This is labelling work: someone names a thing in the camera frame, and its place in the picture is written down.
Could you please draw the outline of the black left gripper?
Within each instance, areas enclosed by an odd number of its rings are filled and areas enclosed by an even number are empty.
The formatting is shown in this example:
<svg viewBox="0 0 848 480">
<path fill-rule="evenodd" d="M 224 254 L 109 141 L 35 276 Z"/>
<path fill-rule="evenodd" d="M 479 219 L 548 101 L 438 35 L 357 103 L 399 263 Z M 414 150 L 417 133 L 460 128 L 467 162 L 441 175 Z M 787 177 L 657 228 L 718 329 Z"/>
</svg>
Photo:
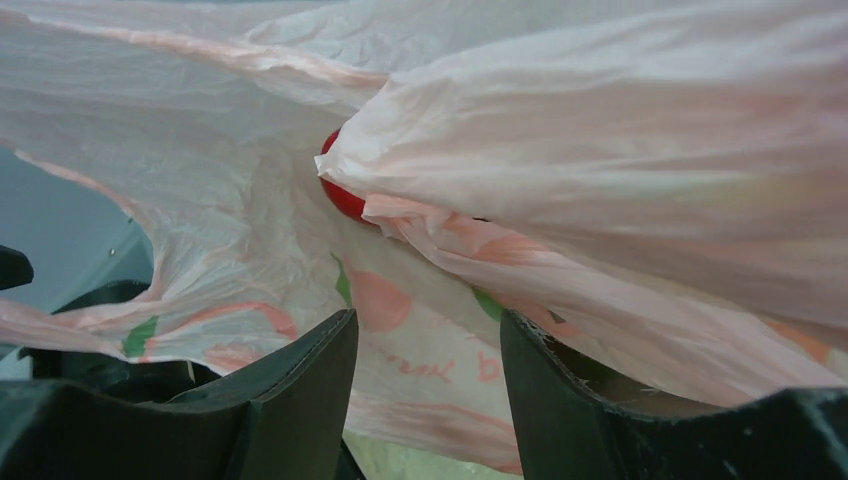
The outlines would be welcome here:
<svg viewBox="0 0 848 480">
<path fill-rule="evenodd" d="M 1 246 L 1 291 L 32 283 L 24 253 Z M 149 283 L 118 279 L 78 296 L 55 313 L 131 300 Z M 134 403 L 164 403 L 219 375 L 190 361 L 132 364 L 99 353 L 62 352 L 1 345 L 1 380 L 66 380 Z"/>
</svg>

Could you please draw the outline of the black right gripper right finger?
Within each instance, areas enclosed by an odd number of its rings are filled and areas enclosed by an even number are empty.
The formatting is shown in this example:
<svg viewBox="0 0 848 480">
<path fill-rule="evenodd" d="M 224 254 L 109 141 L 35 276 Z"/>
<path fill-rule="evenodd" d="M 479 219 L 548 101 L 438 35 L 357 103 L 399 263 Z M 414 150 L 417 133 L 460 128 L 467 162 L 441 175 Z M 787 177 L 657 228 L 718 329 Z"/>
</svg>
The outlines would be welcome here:
<svg viewBox="0 0 848 480">
<path fill-rule="evenodd" d="M 733 408 L 656 391 L 519 313 L 500 321 L 528 479 L 843 479 L 847 392 L 792 388 Z"/>
</svg>

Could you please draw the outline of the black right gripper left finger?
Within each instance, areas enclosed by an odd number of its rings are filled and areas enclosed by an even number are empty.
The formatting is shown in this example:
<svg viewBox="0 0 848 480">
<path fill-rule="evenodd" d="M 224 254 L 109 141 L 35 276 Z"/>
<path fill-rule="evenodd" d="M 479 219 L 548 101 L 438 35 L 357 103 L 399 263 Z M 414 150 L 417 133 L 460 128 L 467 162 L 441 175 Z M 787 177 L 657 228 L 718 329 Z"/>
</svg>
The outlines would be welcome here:
<svg viewBox="0 0 848 480">
<path fill-rule="evenodd" d="M 60 380 L 1 385 L 5 479 L 359 479 L 342 439 L 359 327 L 341 310 L 164 403 Z"/>
</svg>

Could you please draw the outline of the pink plastic bag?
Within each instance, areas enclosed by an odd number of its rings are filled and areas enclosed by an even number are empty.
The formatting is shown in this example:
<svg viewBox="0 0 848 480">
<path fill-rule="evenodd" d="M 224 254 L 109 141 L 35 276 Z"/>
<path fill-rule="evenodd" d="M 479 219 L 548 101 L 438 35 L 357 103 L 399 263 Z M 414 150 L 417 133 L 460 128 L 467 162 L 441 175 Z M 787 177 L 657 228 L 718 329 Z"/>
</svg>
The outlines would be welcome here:
<svg viewBox="0 0 848 480">
<path fill-rule="evenodd" d="M 1 143 L 153 249 L 7 343 L 227 374 L 353 307 L 347 427 L 521 475 L 506 309 L 718 407 L 847 383 L 843 1 L 5 1 Z"/>
</svg>

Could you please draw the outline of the red fake apple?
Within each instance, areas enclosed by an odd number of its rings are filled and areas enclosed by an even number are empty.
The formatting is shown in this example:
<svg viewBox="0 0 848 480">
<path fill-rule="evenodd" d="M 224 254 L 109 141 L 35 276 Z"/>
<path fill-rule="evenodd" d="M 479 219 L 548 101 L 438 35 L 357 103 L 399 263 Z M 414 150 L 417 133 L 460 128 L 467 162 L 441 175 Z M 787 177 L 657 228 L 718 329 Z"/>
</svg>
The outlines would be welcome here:
<svg viewBox="0 0 848 480">
<path fill-rule="evenodd" d="M 365 208 L 365 201 L 362 198 L 327 179 L 321 178 L 320 183 L 324 194 L 341 214 L 359 223 L 368 224 L 368 221 L 362 217 Z"/>
</svg>

